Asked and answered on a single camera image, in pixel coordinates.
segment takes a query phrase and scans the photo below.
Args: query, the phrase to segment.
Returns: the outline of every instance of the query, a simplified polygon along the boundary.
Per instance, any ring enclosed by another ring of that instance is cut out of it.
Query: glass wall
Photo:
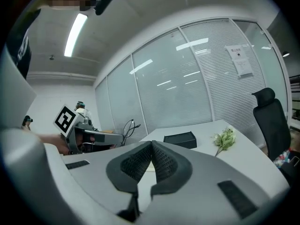
[[[126,144],[139,142],[147,135],[136,91],[135,77],[130,74],[132,69],[131,57],[128,57],[107,76],[116,133],[122,134],[125,124],[131,119],[134,119],[136,125],[141,124],[126,140]]]
[[[187,41],[174,30],[133,53],[149,133],[212,121],[203,75]]]
[[[235,21],[251,43],[263,70],[267,87],[275,91],[283,111],[287,112],[285,80],[278,57],[262,29],[254,22]]]
[[[263,135],[253,116],[257,106],[251,93],[265,87],[263,75],[247,40],[228,19],[199,22],[182,28],[188,40],[195,44],[195,54],[203,68],[212,98],[215,119],[224,119],[255,144],[263,143]],[[241,45],[252,73],[238,76],[225,46]]]
[[[98,116],[102,131],[115,130],[112,111],[110,108],[107,81],[104,79],[95,90]]]
[[[231,20],[214,19],[172,30],[133,52],[107,76],[108,88],[102,82],[96,89],[97,96],[109,99],[98,102],[101,127],[112,127],[113,123],[121,133],[125,123],[134,119],[141,124],[130,140],[134,143],[157,128],[223,119],[256,145],[262,145],[263,135],[253,116],[257,102],[252,93],[265,87],[264,73],[266,83],[287,110],[285,82],[274,51],[271,60],[264,53],[270,49],[256,51],[268,46],[258,25],[242,23],[237,22],[253,44]],[[231,45],[241,47],[251,73],[238,75],[226,49]],[[276,71],[270,71],[271,64]]]

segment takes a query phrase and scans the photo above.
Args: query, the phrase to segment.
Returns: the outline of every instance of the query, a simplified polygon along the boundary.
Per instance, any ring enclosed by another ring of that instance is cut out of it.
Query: dark clothing
[[[25,79],[31,60],[31,50],[29,47],[27,31],[40,12],[41,10],[39,9],[34,13],[27,13],[24,20],[19,25],[15,25],[11,29],[6,41],[7,49],[15,65],[18,67],[20,73]]]

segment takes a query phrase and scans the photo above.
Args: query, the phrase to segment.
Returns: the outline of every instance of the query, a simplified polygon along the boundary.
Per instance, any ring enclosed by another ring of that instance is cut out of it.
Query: office chair
[[[253,109],[253,114],[267,143],[268,157],[274,161],[280,154],[290,148],[290,129],[287,125],[282,105],[275,98],[275,92],[271,88],[264,88],[252,93],[252,95],[257,100],[257,107]],[[300,153],[291,151],[289,158],[299,158],[299,155]],[[289,184],[293,182],[299,169],[295,168],[294,165],[296,164],[284,163],[284,166],[280,168]]]

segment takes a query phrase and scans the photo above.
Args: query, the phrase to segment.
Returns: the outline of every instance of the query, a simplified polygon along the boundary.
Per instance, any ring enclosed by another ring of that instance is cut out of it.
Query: white table
[[[141,141],[156,140],[163,142],[164,136],[192,131],[197,139],[197,148],[192,150],[214,156],[218,147],[213,144],[213,135],[215,133],[220,134],[229,125],[224,120],[218,120],[182,127],[158,128]],[[222,151],[217,157],[252,179],[270,198],[289,188],[286,179],[272,161],[254,143],[237,130],[236,143],[227,151]],[[151,202],[150,188],[154,184],[156,184],[156,177],[154,167],[150,164],[147,172],[138,184],[141,211],[145,211]]]

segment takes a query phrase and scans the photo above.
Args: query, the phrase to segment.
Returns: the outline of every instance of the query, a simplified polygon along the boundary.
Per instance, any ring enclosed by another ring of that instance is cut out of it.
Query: green leaves
[[[215,134],[214,136],[214,143],[219,148],[217,150],[217,153],[215,157],[223,150],[227,150],[235,143],[235,133],[233,128],[226,128],[223,130],[221,134]]]

